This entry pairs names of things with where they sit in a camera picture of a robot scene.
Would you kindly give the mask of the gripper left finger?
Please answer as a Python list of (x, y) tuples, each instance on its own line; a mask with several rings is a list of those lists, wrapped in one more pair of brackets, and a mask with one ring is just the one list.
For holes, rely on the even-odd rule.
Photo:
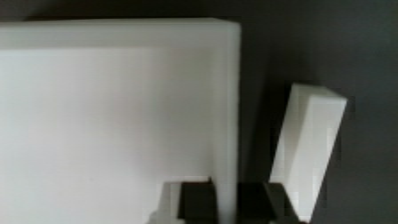
[(212, 181), (164, 184), (155, 224), (219, 224)]

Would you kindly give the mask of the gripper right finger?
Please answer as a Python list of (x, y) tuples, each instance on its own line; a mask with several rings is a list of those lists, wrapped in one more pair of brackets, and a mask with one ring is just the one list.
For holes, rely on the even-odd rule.
[(308, 224), (299, 220), (285, 187), (279, 183), (238, 184), (238, 224)]

